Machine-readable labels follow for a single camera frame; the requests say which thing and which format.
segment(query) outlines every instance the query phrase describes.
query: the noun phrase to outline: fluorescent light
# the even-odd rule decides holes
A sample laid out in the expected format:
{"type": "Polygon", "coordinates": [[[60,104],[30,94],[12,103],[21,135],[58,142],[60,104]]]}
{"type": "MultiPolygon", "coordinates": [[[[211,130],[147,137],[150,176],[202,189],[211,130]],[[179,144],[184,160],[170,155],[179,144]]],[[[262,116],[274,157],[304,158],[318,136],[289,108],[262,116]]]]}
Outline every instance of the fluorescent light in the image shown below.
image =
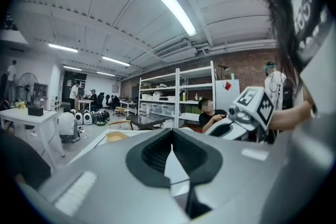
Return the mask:
{"type": "Polygon", "coordinates": [[[61,50],[68,50],[68,51],[72,51],[72,52],[77,52],[77,50],[75,50],[75,49],[70,49],[70,48],[67,48],[67,47],[62,47],[62,46],[54,45],[54,44],[49,44],[49,47],[55,48],[55,49],[61,49],[61,50]]]}
{"type": "Polygon", "coordinates": [[[108,75],[108,76],[113,76],[113,77],[114,77],[114,75],[112,75],[112,74],[107,74],[107,73],[98,72],[98,71],[97,71],[97,73],[98,73],[98,74],[102,74],[102,75],[108,75]]]}
{"type": "Polygon", "coordinates": [[[177,0],[161,0],[167,8],[174,14],[174,16],[179,20],[185,31],[189,36],[195,36],[197,31],[190,21],[188,15],[185,13],[184,9],[181,7],[177,0]]]}
{"type": "Polygon", "coordinates": [[[75,67],[66,67],[66,66],[63,66],[64,68],[68,68],[68,69],[73,69],[73,70],[78,70],[78,71],[82,71],[81,69],[79,68],[75,68],[75,67]]]}
{"type": "Polygon", "coordinates": [[[116,63],[119,63],[119,64],[121,64],[121,65],[127,66],[127,67],[130,66],[129,63],[125,63],[125,62],[117,61],[117,60],[114,60],[114,59],[111,59],[111,58],[108,58],[108,57],[105,57],[105,56],[103,56],[103,59],[104,59],[104,60],[111,61],[111,62],[116,62],[116,63]]]}

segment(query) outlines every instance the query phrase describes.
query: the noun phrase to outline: electric fan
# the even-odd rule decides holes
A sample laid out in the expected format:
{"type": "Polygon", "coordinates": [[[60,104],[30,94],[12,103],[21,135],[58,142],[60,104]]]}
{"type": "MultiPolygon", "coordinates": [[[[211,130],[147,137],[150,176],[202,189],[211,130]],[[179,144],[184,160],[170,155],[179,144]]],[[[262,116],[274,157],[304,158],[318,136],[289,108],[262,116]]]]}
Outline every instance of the electric fan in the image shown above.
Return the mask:
{"type": "Polygon", "coordinates": [[[30,103],[31,96],[34,94],[34,84],[38,83],[37,78],[32,73],[24,73],[18,81],[18,95],[21,101],[30,103]]]}

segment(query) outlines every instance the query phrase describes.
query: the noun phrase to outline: wooden chair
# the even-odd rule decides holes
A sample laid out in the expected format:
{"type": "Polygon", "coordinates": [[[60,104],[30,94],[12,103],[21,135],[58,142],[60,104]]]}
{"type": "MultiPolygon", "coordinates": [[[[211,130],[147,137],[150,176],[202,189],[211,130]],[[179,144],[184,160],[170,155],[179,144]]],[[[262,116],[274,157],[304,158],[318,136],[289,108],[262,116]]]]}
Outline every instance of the wooden chair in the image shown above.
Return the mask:
{"type": "Polygon", "coordinates": [[[132,126],[132,124],[131,124],[131,121],[129,121],[129,120],[113,121],[113,122],[110,122],[110,123],[108,123],[108,124],[109,124],[109,126],[110,126],[110,129],[112,129],[112,128],[111,128],[111,125],[114,125],[114,124],[121,124],[121,123],[128,123],[128,130],[133,130],[133,126],[132,126]]]}

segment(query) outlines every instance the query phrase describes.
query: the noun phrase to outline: desk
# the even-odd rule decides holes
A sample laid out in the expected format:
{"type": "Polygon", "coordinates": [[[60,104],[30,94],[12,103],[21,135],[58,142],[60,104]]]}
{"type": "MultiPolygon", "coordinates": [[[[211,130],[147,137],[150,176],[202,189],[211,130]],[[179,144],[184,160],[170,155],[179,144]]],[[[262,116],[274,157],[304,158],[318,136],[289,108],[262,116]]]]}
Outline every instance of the desk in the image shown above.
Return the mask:
{"type": "Polygon", "coordinates": [[[120,101],[120,105],[121,105],[121,107],[122,107],[122,104],[125,104],[125,105],[127,105],[127,116],[129,116],[130,115],[130,104],[136,104],[136,103],[130,103],[130,102],[125,102],[125,101],[120,101]]]}
{"type": "MultiPolygon", "coordinates": [[[[58,116],[58,112],[47,111],[47,110],[43,110],[43,116],[30,116],[28,115],[28,109],[15,108],[15,109],[8,109],[8,110],[0,111],[2,126],[5,126],[5,120],[13,121],[15,126],[25,125],[25,124],[35,126],[37,133],[41,136],[43,147],[45,148],[47,154],[50,157],[51,165],[54,170],[56,170],[56,164],[55,164],[53,155],[51,153],[51,149],[49,147],[48,139],[45,136],[44,128],[49,128],[48,123],[50,121],[54,122],[54,127],[55,127],[54,137],[56,139],[57,148],[61,156],[64,157],[65,153],[62,147],[61,139],[59,137],[57,116],[58,116]]],[[[21,138],[25,140],[26,142],[28,142],[26,133],[23,134],[21,138]]]]}
{"type": "Polygon", "coordinates": [[[93,100],[78,100],[78,111],[80,110],[80,104],[83,104],[83,106],[84,104],[89,104],[89,111],[91,113],[91,102],[93,102],[93,100]]]}
{"type": "Polygon", "coordinates": [[[128,120],[131,121],[132,124],[139,127],[139,129],[149,128],[157,124],[162,124],[166,120],[170,120],[171,118],[168,116],[161,116],[153,113],[149,113],[149,115],[136,115],[127,117],[128,120]]]}

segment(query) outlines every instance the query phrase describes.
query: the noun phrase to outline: black rubber part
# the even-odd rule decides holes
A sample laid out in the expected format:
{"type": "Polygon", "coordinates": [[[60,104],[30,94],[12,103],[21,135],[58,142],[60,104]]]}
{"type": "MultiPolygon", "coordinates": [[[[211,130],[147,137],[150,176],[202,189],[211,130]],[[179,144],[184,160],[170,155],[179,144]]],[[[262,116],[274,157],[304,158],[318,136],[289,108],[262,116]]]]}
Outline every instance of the black rubber part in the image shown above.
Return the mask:
{"type": "Polygon", "coordinates": [[[215,148],[178,129],[166,129],[128,151],[129,171],[147,186],[169,188],[170,180],[164,176],[164,170],[171,144],[193,186],[211,182],[222,166],[222,155],[215,148]]]}

